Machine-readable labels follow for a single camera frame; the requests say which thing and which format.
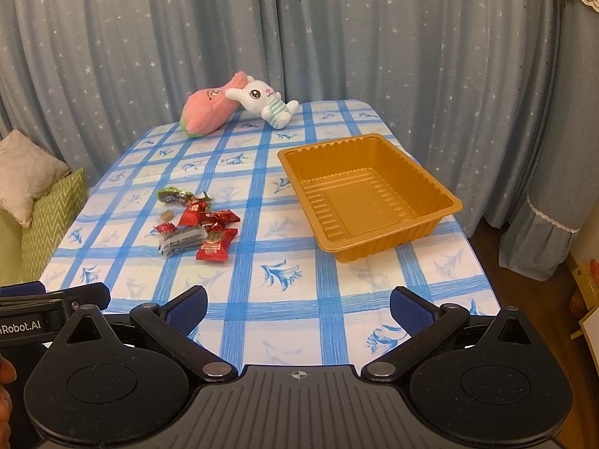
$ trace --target blue gripper pad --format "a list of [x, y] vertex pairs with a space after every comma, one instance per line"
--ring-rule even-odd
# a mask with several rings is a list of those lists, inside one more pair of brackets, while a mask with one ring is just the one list
[[43, 295], [46, 288], [42, 282], [27, 282], [26, 284], [8, 285], [0, 288], [0, 297], [20, 297], [21, 295]]
[[162, 309], [166, 312], [166, 323], [188, 336], [206, 316], [208, 296], [203, 287], [196, 285], [165, 304]]
[[389, 310], [395, 322], [414, 337], [435, 322], [439, 308], [405, 287], [398, 287], [391, 292]]

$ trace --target white bunny plush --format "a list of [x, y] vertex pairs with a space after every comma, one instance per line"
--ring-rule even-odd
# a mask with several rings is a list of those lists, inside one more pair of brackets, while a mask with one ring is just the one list
[[239, 101], [250, 113], [262, 116], [275, 130], [285, 128], [291, 116], [300, 107], [295, 100], [285, 104], [281, 100], [280, 92], [274, 92], [264, 81], [254, 80], [251, 76], [247, 77], [245, 88], [226, 89], [225, 96]]

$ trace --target wooden floor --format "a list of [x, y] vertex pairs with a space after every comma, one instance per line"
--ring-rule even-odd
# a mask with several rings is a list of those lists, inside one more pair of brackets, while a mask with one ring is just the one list
[[599, 449], [599, 376], [585, 340], [570, 339], [579, 328], [568, 307], [576, 283], [565, 264], [545, 282], [500, 268], [501, 234], [481, 220], [470, 243], [499, 303], [516, 305], [528, 315], [570, 380], [574, 405], [558, 440], [567, 449]]

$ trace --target green zigzag cushion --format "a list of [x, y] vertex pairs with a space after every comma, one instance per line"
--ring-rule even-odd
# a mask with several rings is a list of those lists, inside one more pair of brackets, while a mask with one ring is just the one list
[[82, 210], [87, 198], [85, 173], [79, 169], [59, 180], [35, 202], [31, 227], [23, 228], [23, 282], [39, 280], [50, 257]]

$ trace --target candy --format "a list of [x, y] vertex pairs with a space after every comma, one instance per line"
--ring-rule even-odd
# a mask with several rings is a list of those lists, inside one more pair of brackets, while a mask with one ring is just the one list
[[206, 213], [206, 211], [200, 214], [200, 224], [202, 226], [206, 226], [206, 228], [224, 226], [216, 216], [214, 216], [212, 213]]
[[154, 226], [154, 229], [158, 231], [161, 235], [167, 235], [169, 233], [174, 233], [177, 231], [177, 226], [173, 223], [162, 223], [158, 226]]
[[228, 248], [237, 236], [235, 228], [212, 228], [208, 237], [196, 253], [197, 260], [211, 260], [213, 262], [226, 262], [229, 258]]
[[202, 193], [200, 198], [197, 198], [193, 193], [182, 191], [181, 189], [177, 189], [176, 187], [165, 187], [164, 189], [160, 189], [156, 192], [156, 197], [158, 201], [169, 203], [169, 202], [178, 202], [179, 204], [187, 204], [187, 202], [196, 200], [196, 201], [211, 201], [208, 194], [206, 192]]
[[206, 229], [202, 226], [183, 228], [165, 235], [160, 241], [159, 250], [166, 257], [185, 250], [195, 250], [203, 243], [207, 235]]
[[206, 207], [208, 207], [207, 202], [195, 202], [188, 206], [185, 211], [183, 211], [183, 214], [181, 214], [181, 219], [179, 219], [179, 227], [199, 225], [200, 219], [204, 214]]
[[215, 216], [219, 222], [221, 223], [239, 223], [240, 218], [237, 214], [233, 213], [233, 211], [231, 210], [224, 210], [224, 211], [214, 211], [212, 213], [213, 216]]
[[175, 218], [175, 213], [171, 210], [166, 210], [162, 214], [160, 214], [160, 220], [163, 223], [169, 223]]

